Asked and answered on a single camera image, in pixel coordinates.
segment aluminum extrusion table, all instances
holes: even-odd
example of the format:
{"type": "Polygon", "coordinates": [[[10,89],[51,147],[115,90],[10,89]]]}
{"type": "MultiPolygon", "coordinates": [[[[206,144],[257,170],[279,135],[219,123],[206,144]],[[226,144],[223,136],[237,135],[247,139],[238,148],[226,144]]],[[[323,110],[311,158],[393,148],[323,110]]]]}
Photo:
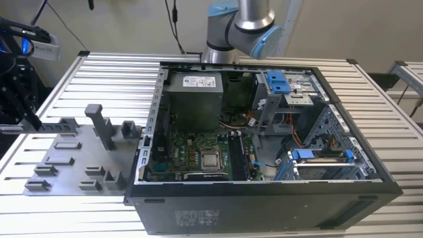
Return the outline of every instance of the aluminum extrusion table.
{"type": "Polygon", "coordinates": [[[390,73],[397,74],[417,93],[423,96],[423,62],[397,61],[390,68],[390,73]]]}
{"type": "MultiPolygon", "coordinates": [[[[134,120],[138,125],[144,125],[160,61],[198,62],[199,57],[106,53],[79,56],[38,112],[43,122],[76,117],[80,124],[90,124],[84,108],[87,104],[98,103],[114,124],[134,120]]],[[[241,63],[319,67],[405,195],[345,233],[213,234],[202,237],[423,237],[423,131],[361,66],[333,59],[270,58],[257,61],[241,58],[241,63]]],[[[0,161],[0,235],[15,235],[14,238],[20,235],[30,238],[148,236],[134,207],[123,205],[120,196],[22,195],[24,183],[55,136],[20,135],[0,161]]]]}

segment red wire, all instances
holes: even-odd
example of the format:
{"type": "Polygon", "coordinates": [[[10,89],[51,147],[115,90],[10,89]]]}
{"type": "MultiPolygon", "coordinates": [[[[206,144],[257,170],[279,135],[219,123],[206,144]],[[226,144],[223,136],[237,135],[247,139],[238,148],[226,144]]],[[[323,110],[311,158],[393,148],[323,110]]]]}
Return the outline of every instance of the red wire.
{"type": "Polygon", "coordinates": [[[254,115],[253,115],[251,111],[249,111],[249,116],[250,116],[251,118],[254,118],[254,115]]]}
{"type": "Polygon", "coordinates": [[[293,120],[293,114],[290,114],[290,124],[291,124],[291,133],[293,133],[293,139],[295,141],[295,143],[298,144],[298,146],[301,148],[303,148],[305,146],[302,145],[301,141],[299,141],[299,138],[298,138],[298,135],[297,135],[297,132],[295,132],[295,129],[294,129],[294,120],[293,120]]]}

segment blue latch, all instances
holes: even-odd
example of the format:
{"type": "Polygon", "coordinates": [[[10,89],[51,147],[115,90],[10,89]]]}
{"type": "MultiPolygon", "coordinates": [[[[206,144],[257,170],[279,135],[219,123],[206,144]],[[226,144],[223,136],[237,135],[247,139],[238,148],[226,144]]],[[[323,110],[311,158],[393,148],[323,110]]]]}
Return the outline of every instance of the blue latch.
{"type": "Polygon", "coordinates": [[[346,157],[347,157],[346,162],[353,163],[354,162],[354,153],[349,149],[346,150],[346,157]]]}
{"type": "Polygon", "coordinates": [[[298,151],[297,151],[297,150],[293,151],[293,159],[294,159],[294,160],[298,160],[298,159],[299,159],[299,154],[298,154],[298,151]]]}
{"type": "Polygon", "coordinates": [[[267,71],[267,82],[273,87],[273,93],[275,94],[290,94],[291,87],[286,81],[285,74],[281,71],[267,71]]]}
{"type": "Polygon", "coordinates": [[[298,151],[298,155],[299,155],[301,159],[314,159],[315,158],[315,154],[313,153],[313,150],[301,149],[297,151],[298,151]]]}

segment label sticker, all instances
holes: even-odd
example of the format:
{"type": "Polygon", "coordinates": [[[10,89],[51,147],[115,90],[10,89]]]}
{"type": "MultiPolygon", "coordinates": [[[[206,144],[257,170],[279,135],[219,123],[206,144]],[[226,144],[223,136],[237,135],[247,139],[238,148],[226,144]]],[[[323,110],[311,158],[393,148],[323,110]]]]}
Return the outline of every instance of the label sticker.
{"type": "Polygon", "coordinates": [[[215,88],[217,87],[217,80],[215,80],[215,77],[186,76],[183,86],[184,87],[215,88]]]}
{"type": "Polygon", "coordinates": [[[291,84],[291,87],[294,87],[294,88],[302,88],[302,86],[301,86],[299,84],[297,84],[297,83],[293,83],[293,84],[291,84]]]}
{"type": "Polygon", "coordinates": [[[250,119],[249,125],[254,126],[257,124],[257,120],[254,118],[250,119]]]}
{"type": "Polygon", "coordinates": [[[176,210],[176,225],[186,226],[217,226],[219,210],[176,210]]]}

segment black cable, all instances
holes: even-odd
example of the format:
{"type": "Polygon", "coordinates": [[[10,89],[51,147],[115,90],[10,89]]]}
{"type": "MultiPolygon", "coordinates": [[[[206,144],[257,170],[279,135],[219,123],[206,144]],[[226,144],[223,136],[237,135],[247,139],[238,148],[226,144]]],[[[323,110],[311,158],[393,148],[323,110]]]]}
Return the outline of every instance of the black cable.
{"type": "Polygon", "coordinates": [[[167,0],[164,0],[164,3],[166,3],[166,10],[167,10],[167,17],[168,17],[168,20],[170,20],[170,24],[171,24],[171,30],[172,30],[172,35],[175,37],[175,40],[176,40],[176,43],[178,43],[178,47],[179,47],[179,51],[182,54],[184,54],[184,49],[179,43],[179,39],[176,37],[176,34],[175,34],[175,30],[174,30],[174,25],[172,25],[172,19],[171,19],[171,11],[170,11],[170,6],[168,6],[168,3],[167,3],[167,0]]]}
{"type": "Polygon", "coordinates": [[[67,26],[64,20],[63,20],[62,17],[59,16],[59,14],[58,14],[56,10],[54,9],[54,7],[51,6],[51,4],[47,3],[47,5],[51,7],[51,9],[52,9],[54,13],[56,14],[59,20],[62,21],[63,25],[66,26],[66,29],[70,31],[70,33],[74,35],[74,37],[75,37],[76,40],[79,41],[80,45],[82,45],[82,46],[84,47],[84,49],[88,51],[86,45],[83,44],[83,42],[80,41],[79,37],[74,34],[74,32],[71,31],[71,29],[68,28],[68,26],[67,26]]]}
{"type": "Polygon", "coordinates": [[[411,114],[410,114],[410,117],[411,117],[411,118],[413,118],[413,116],[415,115],[418,108],[419,108],[419,107],[415,106],[415,108],[413,109],[413,112],[411,112],[411,114]]]}
{"type": "Polygon", "coordinates": [[[407,89],[409,89],[409,85],[407,85],[407,87],[406,87],[406,89],[405,89],[405,91],[403,91],[402,96],[399,97],[399,100],[398,100],[397,105],[399,105],[399,102],[401,102],[401,101],[402,101],[402,99],[403,99],[403,96],[405,96],[405,94],[406,94],[407,89]]]}
{"type": "Polygon", "coordinates": [[[289,144],[289,142],[293,140],[293,137],[290,136],[286,136],[283,139],[282,139],[282,141],[281,141],[281,149],[279,149],[279,151],[278,151],[278,153],[277,153],[277,159],[279,159],[281,158],[281,155],[283,154],[283,152],[286,152],[287,151],[287,148],[286,148],[286,145],[289,144]]]}
{"type": "Polygon", "coordinates": [[[178,9],[176,9],[176,0],[174,0],[174,9],[172,9],[172,22],[174,22],[174,25],[175,25],[175,36],[176,36],[176,41],[178,41],[178,45],[180,47],[180,50],[186,53],[182,45],[180,45],[180,42],[179,42],[179,34],[178,34],[178,26],[176,26],[176,23],[178,23],[178,9]]]}
{"type": "Polygon", "coordinates": [[[273,167],[273,168],[279,168],[279,165],[274,166],[274,165],[266,164],[266,166],[273,167]]]}
{"type": "Polygon", "coordinates": [[[47,4],[47,0],[43,0],[42,5],[40,5],[39,10],[38,10],[38,13],[35,14],[35,17],[30,23],[31,26],[35,26],[35,23],[38,22],[39,17],[42,15],[42,12],[44,10],[46,4],[47,4]]]}
{"type": "Polygon", "coordinates": [[[11,70],[15,68],[15,66],[16,66],[16,58],[14,57],[14,64],[12,64],[12,67],[6,71],[6,72],[3,72],[2,74],[0,74],[0,77],[3,77],[7,73],[10,73],[11,72],[11,70]]]}

